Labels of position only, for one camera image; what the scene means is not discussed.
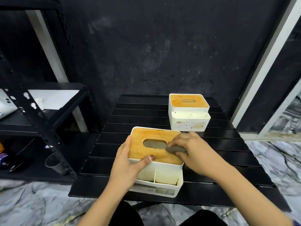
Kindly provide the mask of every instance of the person's left hand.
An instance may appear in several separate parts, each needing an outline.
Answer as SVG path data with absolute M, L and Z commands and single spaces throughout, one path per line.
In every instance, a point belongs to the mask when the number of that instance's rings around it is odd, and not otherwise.
M 145 156 L 136 164 L 131 164 L 128 161 L 130 143 L 131 136 L 128 136 L 126 141 L 118 148 L 109 179 L 110 184 L 123 189 L 125 193 L 133 186 L 140 171 L 150 164 L 154 158 L 153 155 Z

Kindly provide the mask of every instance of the orange object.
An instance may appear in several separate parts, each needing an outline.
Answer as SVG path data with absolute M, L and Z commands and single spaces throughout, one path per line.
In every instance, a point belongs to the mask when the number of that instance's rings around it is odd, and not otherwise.
M 2 143 L 0 142 L 0 153 L 2 153 L 4 151 L 4 146 L 2 145 Z
M 134 128 L 131 134 L 132 141 L 128 154 L 129 159 L 143 159 L 145 156 L 154 155 L 155 162 L 182 165 L 183 161 L 176 155 L 168 153 L 165 148 L 145 147 L 146 141 L 165 143 L 165 146 L 177 136 L 179 132 L 171 130 L 160 130 L 151 128 Z
M 187 108 L 209 108 L 208 103 L 203 96 L 183 95 L 183 94 L 171 94 L 171 105 L 173 107 L 187 107 Z

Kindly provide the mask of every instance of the person's leg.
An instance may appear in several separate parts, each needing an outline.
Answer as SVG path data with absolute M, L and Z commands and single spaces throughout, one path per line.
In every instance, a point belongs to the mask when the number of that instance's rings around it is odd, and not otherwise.
M 209 210 L 199 210 L 194 215 L 189 217 L 179 226 L 193 225 L 212 225 L 212 226 L 227 226 L 214 212 Z
M 109 226 L 120 226 L 126 224 L 144 226 L 137 211 L 126 201 L 121 201 L 111 218 Z

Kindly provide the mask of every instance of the slatted table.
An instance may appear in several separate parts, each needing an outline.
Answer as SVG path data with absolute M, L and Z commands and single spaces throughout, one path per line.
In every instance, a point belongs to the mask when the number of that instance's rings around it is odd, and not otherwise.
M 198 134 L 281 210 L 286 201 L 213 98 L 206 98 L 211 120 Z M 168 96 L 122 95 L 93 150 L 73 183 L 69 196 L 97 198 L 104 190 L 119 146 L 135 126 L 169 129 Z M 183 168 L 184 184 L 175 198 L 128 192 L 124 200 L 185 205 L 234 206 L 213 180 Z

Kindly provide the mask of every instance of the painted fingernail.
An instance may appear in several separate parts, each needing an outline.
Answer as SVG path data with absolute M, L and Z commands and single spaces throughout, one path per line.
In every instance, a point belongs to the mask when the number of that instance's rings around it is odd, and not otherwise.
M 153 161 L 154 156 L 153 155 L 149 155 L 148 159 L 152 162 Z

